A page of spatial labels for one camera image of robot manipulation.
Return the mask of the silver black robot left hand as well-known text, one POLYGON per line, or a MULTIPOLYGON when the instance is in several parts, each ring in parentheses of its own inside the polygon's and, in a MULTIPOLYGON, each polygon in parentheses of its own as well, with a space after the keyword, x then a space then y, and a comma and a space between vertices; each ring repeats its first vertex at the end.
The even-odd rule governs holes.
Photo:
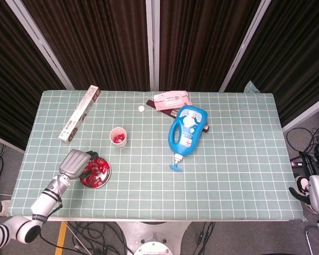
POLYGON ((92 173, 92 170, 89 170, 87 165, 91 160, 97 157, 97 152, 83 152, 81 150, 72 149, 62 161, 59 172, 65 174, 71 180, 88 177, 92 173))

